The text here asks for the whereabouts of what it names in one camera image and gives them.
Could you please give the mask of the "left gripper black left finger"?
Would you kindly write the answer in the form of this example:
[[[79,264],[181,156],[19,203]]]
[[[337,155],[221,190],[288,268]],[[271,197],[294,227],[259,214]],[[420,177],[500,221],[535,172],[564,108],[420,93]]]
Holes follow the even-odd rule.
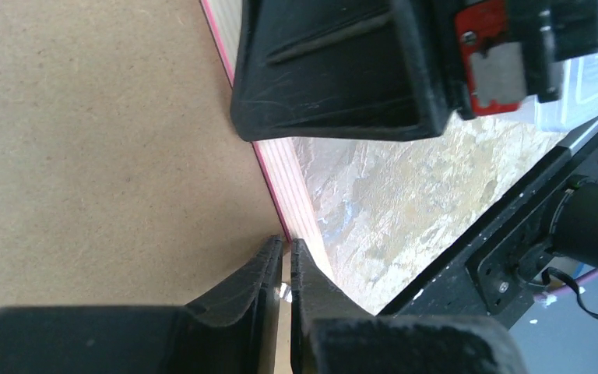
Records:
[[[0,373],[271,373],[283,242],[186,305],[0,308]]]

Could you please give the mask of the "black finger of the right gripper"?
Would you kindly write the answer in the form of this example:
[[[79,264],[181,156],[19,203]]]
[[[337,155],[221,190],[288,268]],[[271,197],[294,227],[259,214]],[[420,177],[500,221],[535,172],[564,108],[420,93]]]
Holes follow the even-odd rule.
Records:
[[[456,109],[432,1],[245,1],[230,119],[253,142],[414,141]]]

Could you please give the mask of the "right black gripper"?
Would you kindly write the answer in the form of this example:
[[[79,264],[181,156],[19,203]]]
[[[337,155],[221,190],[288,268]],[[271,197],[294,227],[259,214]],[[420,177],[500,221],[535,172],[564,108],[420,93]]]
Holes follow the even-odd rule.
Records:
[[[410,1],[407,70],[423,120],[562,95],[566,60],[598,52],[598,1]]]

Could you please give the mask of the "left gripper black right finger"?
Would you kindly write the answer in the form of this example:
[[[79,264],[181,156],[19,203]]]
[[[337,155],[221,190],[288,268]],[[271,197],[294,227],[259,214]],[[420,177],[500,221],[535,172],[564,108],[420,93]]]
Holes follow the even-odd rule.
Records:
[[[500,323],[483,316],[374,316],[291,245],[290,365],[295,373],[525,373]]]

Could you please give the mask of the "pink picture frame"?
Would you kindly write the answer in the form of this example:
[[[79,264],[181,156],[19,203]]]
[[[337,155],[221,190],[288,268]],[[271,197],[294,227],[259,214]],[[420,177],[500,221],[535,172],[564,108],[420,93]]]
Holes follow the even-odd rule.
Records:
[[[234,83],[241,32],[241,1],[201,0],[227,78]],[[252,144],[287,239],[306,241],[318,268],[330,279],[334,273],[318,227],[301,166],[291,138]]]

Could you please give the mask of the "brown backing board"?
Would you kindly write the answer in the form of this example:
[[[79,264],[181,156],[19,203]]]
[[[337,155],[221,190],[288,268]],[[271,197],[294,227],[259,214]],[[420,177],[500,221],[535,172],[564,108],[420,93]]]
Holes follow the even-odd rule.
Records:
[[[0,1],[0,307],[181,304],[280,222],[197,1]]]

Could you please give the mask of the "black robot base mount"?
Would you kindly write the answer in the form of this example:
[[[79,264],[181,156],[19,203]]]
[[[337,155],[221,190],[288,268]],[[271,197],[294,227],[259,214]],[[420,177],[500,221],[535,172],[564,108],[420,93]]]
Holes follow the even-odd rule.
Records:
[[[598,119],[573,131],[383,308],[512,326],[554,256],[598,268]]]

